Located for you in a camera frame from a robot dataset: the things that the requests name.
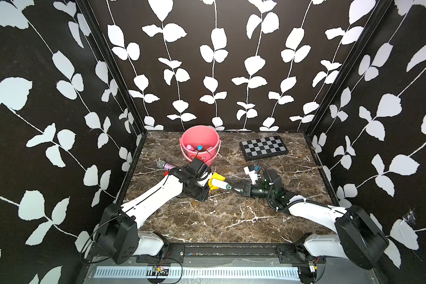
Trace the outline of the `yellow shovel wooden handle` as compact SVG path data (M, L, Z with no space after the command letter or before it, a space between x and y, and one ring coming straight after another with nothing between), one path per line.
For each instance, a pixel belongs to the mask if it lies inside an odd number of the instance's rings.
M226 178L218 173L213 173L208 181L210 190L226 189Z

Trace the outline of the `purple round trowel pink handle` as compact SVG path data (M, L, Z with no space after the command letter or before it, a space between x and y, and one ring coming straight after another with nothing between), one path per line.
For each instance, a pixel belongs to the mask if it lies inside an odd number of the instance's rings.
M186 146L186 149L187 149L187 150L191 150L191 151L195 151L195 148L194 148L192 145L190 145L190 144L188 144L188 145Z

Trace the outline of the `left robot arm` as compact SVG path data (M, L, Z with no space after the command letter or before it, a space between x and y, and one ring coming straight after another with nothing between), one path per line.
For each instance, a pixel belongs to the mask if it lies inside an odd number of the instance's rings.
M168 174L138 198L123 205L107 206L93 240L115 264L120 265L132 256L158 255L164 240L156 233L141 233L145 221L172 198L184 194L197 201L209 195L208 178L211 169L195 158L184 167L157 162Z

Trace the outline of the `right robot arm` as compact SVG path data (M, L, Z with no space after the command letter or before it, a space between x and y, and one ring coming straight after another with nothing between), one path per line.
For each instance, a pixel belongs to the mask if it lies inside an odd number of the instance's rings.
M288 191L274 170L260 167L249 172L250 182L233 189L243 197L262 198L277 213L300 217L330 229L332 235L311 234L301 242L312 257L348 259L371 270L389 246L389 240L361 207L338 207Z

